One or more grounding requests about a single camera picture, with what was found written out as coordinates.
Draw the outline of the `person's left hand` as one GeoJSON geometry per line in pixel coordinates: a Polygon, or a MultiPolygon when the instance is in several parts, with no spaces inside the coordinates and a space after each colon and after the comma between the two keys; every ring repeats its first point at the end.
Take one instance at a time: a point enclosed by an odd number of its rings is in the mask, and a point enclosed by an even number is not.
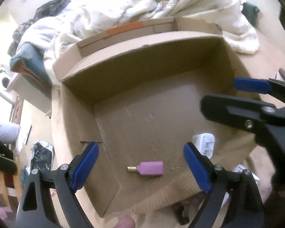
{"type": "Polygon", "coordinates": [[[126,217],[122,218],[114,226],[114,228],[135,228],[135,227],[136,227],[135,221],[130,216],[126,216],[126,217]]]}

